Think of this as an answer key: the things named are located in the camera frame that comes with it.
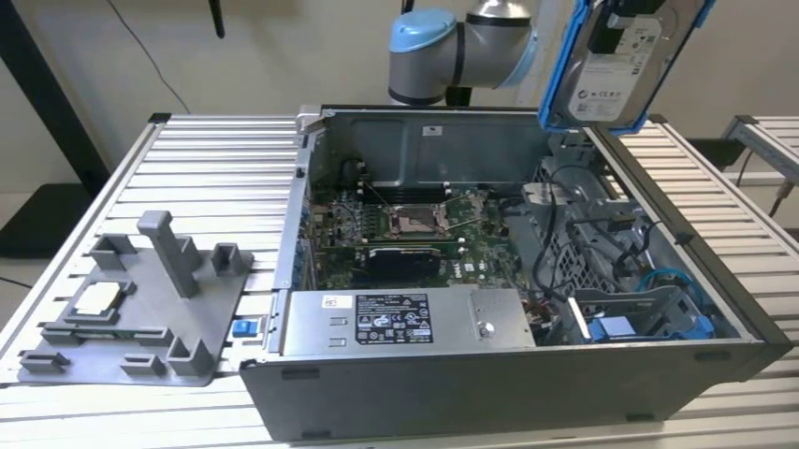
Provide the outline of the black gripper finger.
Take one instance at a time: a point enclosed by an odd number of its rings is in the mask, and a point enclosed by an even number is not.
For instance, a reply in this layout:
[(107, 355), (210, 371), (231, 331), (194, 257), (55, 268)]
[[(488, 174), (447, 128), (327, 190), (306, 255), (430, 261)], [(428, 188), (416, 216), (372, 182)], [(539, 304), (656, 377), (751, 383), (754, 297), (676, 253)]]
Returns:
[(624, 30), (639, 15), (652, 15), (663, 0), (612, 0), (602, 4), (595, 28), (590, 37), (594, 54), (614, 54)]

